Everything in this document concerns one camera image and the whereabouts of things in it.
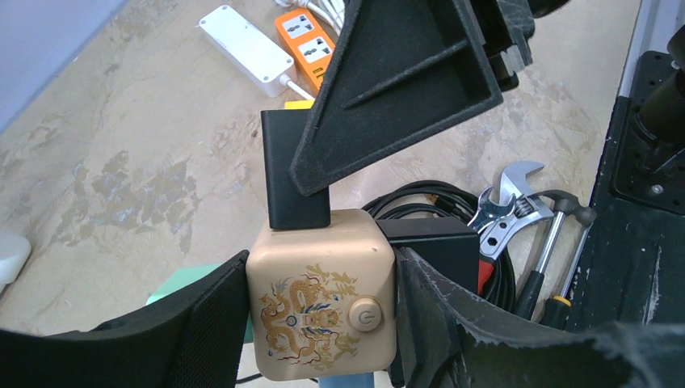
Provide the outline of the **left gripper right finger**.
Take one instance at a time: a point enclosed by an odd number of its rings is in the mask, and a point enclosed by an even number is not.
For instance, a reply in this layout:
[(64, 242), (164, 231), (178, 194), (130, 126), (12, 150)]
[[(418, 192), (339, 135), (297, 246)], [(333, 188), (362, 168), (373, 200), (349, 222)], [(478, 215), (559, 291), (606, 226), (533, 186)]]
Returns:
[(397, 341), (408, 387), (681, 387), (681, 324), (571, 333), (506, 312), (396, 250)]

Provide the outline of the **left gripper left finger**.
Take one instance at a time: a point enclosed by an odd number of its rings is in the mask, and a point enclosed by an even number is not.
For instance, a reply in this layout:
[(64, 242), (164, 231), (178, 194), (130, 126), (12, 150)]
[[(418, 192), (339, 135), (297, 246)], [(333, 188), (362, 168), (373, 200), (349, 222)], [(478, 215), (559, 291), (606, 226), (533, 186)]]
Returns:
[(89, 331), (1, 332), (3, 387), (233, 387), (249, 314), (248, 251)]

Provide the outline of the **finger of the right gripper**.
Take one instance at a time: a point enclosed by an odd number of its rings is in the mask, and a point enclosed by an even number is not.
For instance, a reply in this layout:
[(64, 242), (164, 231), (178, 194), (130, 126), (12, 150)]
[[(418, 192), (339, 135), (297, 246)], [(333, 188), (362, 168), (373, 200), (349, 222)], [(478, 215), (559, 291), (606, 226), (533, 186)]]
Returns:
[(350, 1), (292, 181), (312, 195), (501, 102), (469, 3)]
[(519, 85), (518, 72), (533, 63), (529, 40), (535, 32), (532, 9), (525, 0), (479, 0), (473, 11), (484, 36), (483, 49), (501, 91)]

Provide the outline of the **orange power strip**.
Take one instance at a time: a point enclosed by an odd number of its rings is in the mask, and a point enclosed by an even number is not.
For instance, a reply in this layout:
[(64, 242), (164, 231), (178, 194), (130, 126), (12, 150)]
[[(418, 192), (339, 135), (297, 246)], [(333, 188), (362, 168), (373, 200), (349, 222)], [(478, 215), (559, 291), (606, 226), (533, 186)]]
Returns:
[(280, 42), (316, 95), (326, 75), (335, 45), (313, 14), (296, 8), (274, 21)]

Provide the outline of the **yellow cube socket adapter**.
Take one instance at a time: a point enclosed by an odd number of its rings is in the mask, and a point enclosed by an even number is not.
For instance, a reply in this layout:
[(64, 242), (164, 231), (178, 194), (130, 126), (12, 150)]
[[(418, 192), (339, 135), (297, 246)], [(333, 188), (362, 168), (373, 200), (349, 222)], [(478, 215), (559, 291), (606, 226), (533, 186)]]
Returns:
[(309, 110), (314, 104), (314, 100), (293, 100), (284, 103), (286, 110)]

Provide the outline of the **wooden cube adapter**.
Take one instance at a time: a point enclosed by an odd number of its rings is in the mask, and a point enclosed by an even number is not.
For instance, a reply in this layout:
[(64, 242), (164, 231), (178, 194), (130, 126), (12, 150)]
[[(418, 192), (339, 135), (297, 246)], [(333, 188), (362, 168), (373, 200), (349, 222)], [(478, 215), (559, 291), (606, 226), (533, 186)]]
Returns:
[(372, 373), (396, 356), (395, 255), (361, 209), (264, 226), (246, 261), (255, 362), (273, 381)]

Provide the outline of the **white power strip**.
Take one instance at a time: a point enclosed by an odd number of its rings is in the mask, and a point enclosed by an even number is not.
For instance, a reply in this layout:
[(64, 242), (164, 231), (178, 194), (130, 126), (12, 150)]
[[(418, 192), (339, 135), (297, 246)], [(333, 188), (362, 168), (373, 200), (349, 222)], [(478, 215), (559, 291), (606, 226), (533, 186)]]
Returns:
[(305, 100), (314, 97), (297, 85), (293, 57), (229, 5), (221, 5), (198, 22), (210, 43), (265, 95), (287, 89)]

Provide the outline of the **green cube adapter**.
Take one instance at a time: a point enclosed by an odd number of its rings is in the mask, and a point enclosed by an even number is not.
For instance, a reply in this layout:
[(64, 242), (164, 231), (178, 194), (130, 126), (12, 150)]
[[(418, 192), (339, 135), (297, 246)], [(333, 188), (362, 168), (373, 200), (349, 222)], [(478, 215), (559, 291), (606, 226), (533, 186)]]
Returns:
[[(207, 264), (193, 267), (184, 267), (173, 272), (155, 291), (153, 291), (145, 302), (145, 306), (151, 305), (159, 300), (168, 297), (172, 293), (187, 287), (188, 285), (197, 282), (206, 277), (211, 272), (218, 269), (220, 264)], [(231, 322), (232, 326), (229, 329), (231, 336), (242, 338), (244, 344), (254, 342), (253, 329), (251, 326), (251, 319), (249, 315), (244, 316), (244, 320), (237, 320)]]

